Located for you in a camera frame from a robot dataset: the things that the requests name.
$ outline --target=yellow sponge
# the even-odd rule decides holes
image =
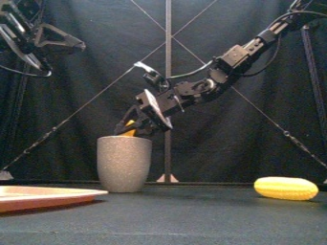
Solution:
[[[258,178],[253,182],[253,189],[265,197],[297,201],[312,199],[318,192],[314,183],[289,177]]]

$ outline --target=table surface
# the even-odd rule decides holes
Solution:
[[[244,187],[145,186],[87,204],[0,216],[3,245],[325,243],[327,192],[285,201]]]

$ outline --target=black cloth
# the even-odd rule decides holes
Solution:
[[[290,3],[290,0],[264,4],[260,0],[172,1],[172,75],[201,66],[193,54],[206,62],[234,44],[250,41],[285,13]],[[164,74],[164,1],[47,0],[43,21],[79,38],[86,50],[71,56],[49,56],[53,76],[27,79],[17,108],[1,105],[3,115],[14,111],[17,119],[10,128],[10,122],[1,122],[1,132],[5,132],[1,165],[114,81],[10,167],[17,179],[97,180],[95,141],[112,135],[114,125],[136,104],[134,96],[144,88],[150,89],[141,78],[142,71],[133,69],[124,73],[142,60]],[[312,38],[318,73],[325,81],[324,30],[321,25]],[[272,53],[273,48],[250,72],[264,66]],[[205,73],[188,80],[204,77]],[[6,93],[7,87],[15,90],[21,81],[3,82],[2,93]],[[298,31],[284,37],[268,69],[253,78],[241,78],[234,89],[325,161]],[[13,102],[7,96],[6,104]],[[252,182],[268,175],[302,177],[316,183],[325,180],[325,168],[289,142],[232,89],[214,101],[173,115],[172,124],[170,169],[180,181]],[[157,133],[150,140],[153,156],[148,180],[153,181],[164,173],[164,134]]]

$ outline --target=metal pole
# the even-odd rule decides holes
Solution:
[[[165,77],[170,77],[170,0],[165,0]],[[164,181],[170,182],[170,131],[164,132]]]

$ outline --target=gray cup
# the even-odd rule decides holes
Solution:
[[[152,142],[132,136],[97,140],[97,172],[109,192],[137,192],[146,181]]]

